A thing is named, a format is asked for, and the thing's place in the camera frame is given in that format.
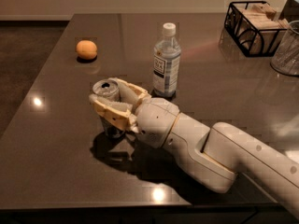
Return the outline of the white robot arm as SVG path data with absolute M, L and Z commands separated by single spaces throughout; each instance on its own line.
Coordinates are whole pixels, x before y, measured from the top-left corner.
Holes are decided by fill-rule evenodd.
M 225 193 L 243 173 L 299 218 L 299 164 L 235 126 L 212 127 L 179 111 L 164 98 L 116 77 L 103 79 L 89 95 L 94 111 L 112 127 L 170 153 L 193 179 Z

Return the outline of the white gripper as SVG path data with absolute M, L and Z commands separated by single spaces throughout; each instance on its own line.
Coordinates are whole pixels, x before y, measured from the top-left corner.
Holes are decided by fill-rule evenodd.
M 116 77 L 112 80 L 118 84 L 121 102 L 109 107 L 91 94 L 89 100 L 94 111 L 122 131 L 134 132 L 137 127 L 135 134 L 140 142 L 161 147 L 177 119 L 178 107 L 164 98 L 150 98 L 147 90 L 133 83 Z

